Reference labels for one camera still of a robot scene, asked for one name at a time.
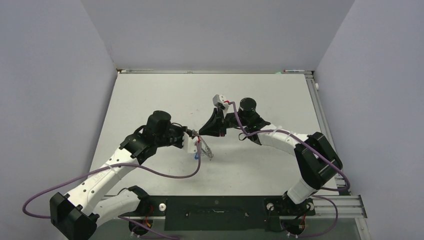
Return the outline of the round metal keyring disc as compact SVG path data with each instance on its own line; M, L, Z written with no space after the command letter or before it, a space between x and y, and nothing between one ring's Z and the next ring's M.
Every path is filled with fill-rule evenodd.
M207 156L209 160L211 161L214 157L214 154L211 148L209 147L209 145L206 143L204 138L197 131L193 130L192 133L194 137L198 137L198 140L202 142L201 151L198 151L197 153L200 153L201 156Z

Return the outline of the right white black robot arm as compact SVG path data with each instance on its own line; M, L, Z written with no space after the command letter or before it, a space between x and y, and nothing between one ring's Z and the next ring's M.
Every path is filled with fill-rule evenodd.
M342 161L323 133L300 134L277 127L257 113L257 102L250 97L243 98L233 112L229 108L235 103L223 95L215 95L213 105L211 117L199 130L201 136L224 137L228 129L239 128L251 142L296 158L301 178L283 194L287 213L297 213L307 198L341 172Z

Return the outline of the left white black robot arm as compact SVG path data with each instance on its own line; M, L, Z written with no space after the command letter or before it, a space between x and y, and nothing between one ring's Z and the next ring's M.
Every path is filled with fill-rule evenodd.
M88 240L103 223L129 212L143 215L151 209L149 194L134 185L114 197L103 197L128 173L161 147L201 150L202 141L186 126L171 123L171 115L156 110L145 125L126 136L112 156L80 185L49 201L51 223L69 240Z

